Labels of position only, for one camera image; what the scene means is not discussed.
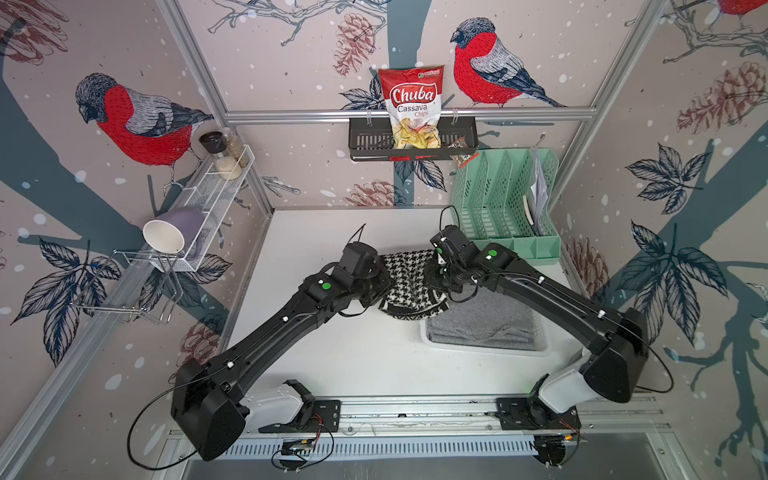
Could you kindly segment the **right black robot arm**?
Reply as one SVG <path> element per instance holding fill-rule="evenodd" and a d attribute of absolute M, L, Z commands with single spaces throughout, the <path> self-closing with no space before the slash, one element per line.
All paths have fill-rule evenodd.
<path fill-rule="evenodd" d="M 571 363 L 542 376 L 525 408 L 536 422 L 603 398 L 629 402 L 649 357 L 648 321 L 639 311 L 603 306 L 563 286 L 513 250 L 490 243 L 480 248 L 456 225 L 430 240 L 435 252 L 425 267 L 426 284 L 446 294 L 464 286 L 484 288 L 522 302 L 582 345 Z"/>

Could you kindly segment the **houndstooth scarf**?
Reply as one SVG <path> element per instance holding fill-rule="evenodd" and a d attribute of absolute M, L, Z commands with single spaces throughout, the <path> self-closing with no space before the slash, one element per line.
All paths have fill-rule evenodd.
<path fill-rule="evenodd" d="M 417 250 L 386 254 L 381 257 L 392 279 L 392 286 L 378 309 L 402 321 L 420 321 L 437 316 L 449 309 L 444 293 L 429 288 L 425 281 L 432 250 Z"/>

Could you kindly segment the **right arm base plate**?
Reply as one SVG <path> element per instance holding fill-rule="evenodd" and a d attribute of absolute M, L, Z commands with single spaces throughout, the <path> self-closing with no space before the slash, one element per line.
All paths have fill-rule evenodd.
<path fill-rule="evenodd" d="M 498 419 L 503 430 L 580 430 L 576 407 L 558 413 L 540 399 L 540 389 L 548 377 L 542 376 L 528 394 L 497 398 L 496 410 L 488 416 Z"/>

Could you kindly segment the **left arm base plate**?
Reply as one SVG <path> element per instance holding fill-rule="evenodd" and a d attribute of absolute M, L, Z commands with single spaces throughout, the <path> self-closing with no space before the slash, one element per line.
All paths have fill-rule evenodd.
<path fill-rule="evenodd" d="M 340 400 L 320 400 L 301 382 L 291 379 L 260 394 L 254 420 L 262 434 L 309 432 L 323 427 L 335 433 L 340 409 Z"/>

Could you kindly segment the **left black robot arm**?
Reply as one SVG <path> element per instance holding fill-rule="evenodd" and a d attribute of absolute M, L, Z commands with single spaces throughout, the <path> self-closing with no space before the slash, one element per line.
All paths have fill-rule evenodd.
<path fill-rule="evenodd" d="M 205 461 L 231 447 L 246 426 L 241 404 L 256 380 L 300 339 L 344 311 L 352 301 L 374 304 L 391 288 L 378 252 L 356 241 L 337 262 L 306 277 L 287 303 L 243 340 L 201 364 L 176 373 L 171 416 Z"/>

